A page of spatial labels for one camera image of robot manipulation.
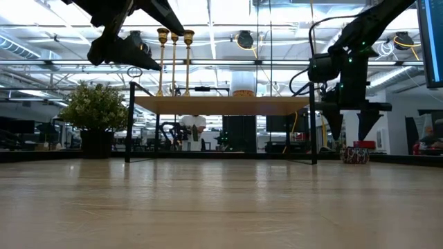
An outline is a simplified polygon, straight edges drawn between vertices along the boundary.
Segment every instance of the potted plant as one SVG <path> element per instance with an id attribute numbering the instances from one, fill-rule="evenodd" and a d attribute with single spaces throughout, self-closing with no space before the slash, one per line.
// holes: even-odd
<path id="1" fill-rule="evenodd" d="M 109 85 L 88 86 L 80 82 L 69 98 L 71 102 L 60 117 L 81 130 L 84 157 L 110 157 L 114 132 L 127 124 L 128 110 L 122 103 L 123 95 Z"/>

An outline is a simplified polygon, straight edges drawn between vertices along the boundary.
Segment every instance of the wooden floor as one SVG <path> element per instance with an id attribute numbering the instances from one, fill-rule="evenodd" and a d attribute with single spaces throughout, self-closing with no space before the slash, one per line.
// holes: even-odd
<path id="1" fill-rule="evenodd" d="M 443 248 L 443 169 L 287 161 L 0 165 L 0 248 Z"/>

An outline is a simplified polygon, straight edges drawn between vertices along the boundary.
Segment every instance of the gold candlestick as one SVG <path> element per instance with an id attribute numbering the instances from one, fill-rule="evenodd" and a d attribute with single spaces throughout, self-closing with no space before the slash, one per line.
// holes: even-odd
<path id="1" fill-rule="evenodd" d="M 163 97 L 163 56 L 165 53 L 165 43 L 168 41 L 168 34 L 169 34 L 169 30 L 167 30 L 166 28 L 159 28 L 157 30 L 157 32 L 159 33 L 159 42 L 161 43 L 161 52 L 160 52 L 160 79 L 159 79 L 159 91 L 157 92 L 156 96 L 157 97 Z"/>
<path id="2" fill-rule="evenodd" d="M 194 37 L 194 31 L 192 30 L 185 30 L 185 44 L 186 44 L 186 91 L 183 96 L 190 96 L 189 94 L 189 57 L 190 57 L 190 50 L 191 50 L 191 44 L 192 44 L 192 38 Z"/>
<path id="3" fill-rule="evenodd" d="M 179 36 L 171 33 L 171 39 L 174 42 L 172 49 L 172 96 L 175 96 L 175 50 L 177 48 L 177 41 L 179 40 Z"/>

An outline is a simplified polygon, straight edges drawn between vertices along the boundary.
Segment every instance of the white shirt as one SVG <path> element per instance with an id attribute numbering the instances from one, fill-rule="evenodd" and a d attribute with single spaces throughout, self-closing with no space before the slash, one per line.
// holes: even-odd
<path id="1" fill-rule="evenodd" d="M 186 126 L 186 127 L 190 127 L 192 128 L 192 126 L 196 126 L 197 128 L 199 127 L 206 127 L 206 119 L 202 116 L 197 116 L 194 117 L 192 115 L 189 116 L 184 116 L 180 119 L 180 125 Z M 192 140 L 192 134 L 190 134 L 188 136 L 188 143 L 190 143 L 190 150 L 191 151 L 201 151 L 201 133 L 199 133 L 199 140 L 198 141 L 193 141 Z M 187 148 L 187 144 L 184 144 L 185 147 L 183 148 L 183 150 L 188 150 Z"/>

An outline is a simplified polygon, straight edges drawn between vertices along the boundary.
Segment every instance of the green plant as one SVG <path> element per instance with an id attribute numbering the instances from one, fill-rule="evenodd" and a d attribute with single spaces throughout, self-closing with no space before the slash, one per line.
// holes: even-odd
<path id="1" fill-rule="evenodd" d="M 80 82 L 69 98 L 71 102 L 60 117 L 74 127 L 89 131 L 117 131 L 126 127 L 128 110 L 117 89 L 102 84 L 90 87 Z"/>

